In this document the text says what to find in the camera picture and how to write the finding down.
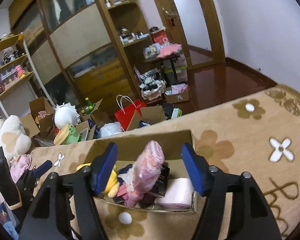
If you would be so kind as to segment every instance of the white flower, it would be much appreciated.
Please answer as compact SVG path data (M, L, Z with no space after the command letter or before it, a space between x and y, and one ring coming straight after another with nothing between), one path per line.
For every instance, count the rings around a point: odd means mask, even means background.
M58 168L60 168L61 160L63 160L64 157L65 157L64 154L61 156L61 153L59 153L59 155L58 155L58 160L57 160L53 165L54 165L55 167L58 166Z
M293 152L288 149L288 147L291 145L291 139L285 138L281 143L276 138L272 137L270 138L270 144L274 148L274 151L269 158L271 162L278 162L282 155L284 155L290 162L294 160Z

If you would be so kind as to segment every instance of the plastic bag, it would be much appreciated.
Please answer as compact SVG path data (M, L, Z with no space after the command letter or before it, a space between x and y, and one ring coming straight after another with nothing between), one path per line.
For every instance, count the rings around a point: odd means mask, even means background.
M98 138L108 137L121 132L123 132L123 129L119 122L107 123L100 129Z
M144 194L151 190L161 173L164 154L156 141L150 141L126 174L118 175L125 183L126 205L134 207Z

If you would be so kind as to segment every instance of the white tissue roll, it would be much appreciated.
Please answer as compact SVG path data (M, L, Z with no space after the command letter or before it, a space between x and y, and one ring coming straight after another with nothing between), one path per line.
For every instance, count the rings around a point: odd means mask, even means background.
M189 209L193 191L190 179L169 179L166 195L163 198L156 198L154 203L170 209Z

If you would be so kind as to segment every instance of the white wall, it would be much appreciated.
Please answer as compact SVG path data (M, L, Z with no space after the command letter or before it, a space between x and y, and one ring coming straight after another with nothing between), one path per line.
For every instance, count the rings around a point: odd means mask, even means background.
M4 33L10 33L8 7L12 1L13 0L4 0L0 5L0 38ZM1 101L9 115L14 114L23 117L30 112L29 102L35 99L36 95L31 85L29 82L26 82Z
M164 27L154 0L138 0L138 3L149 29L153 26Z
M295 0L214 0L226 57L300 92L300 7Z
M208 29L199 0L174 0L187 43L211 50Z

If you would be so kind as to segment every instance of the reddish brown floor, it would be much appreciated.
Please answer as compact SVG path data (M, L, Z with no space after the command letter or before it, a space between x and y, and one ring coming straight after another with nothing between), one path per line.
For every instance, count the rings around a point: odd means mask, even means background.
M175 104L184 114L216 106L275 86L267 77L235 65L217 64L188 71L191 98Z

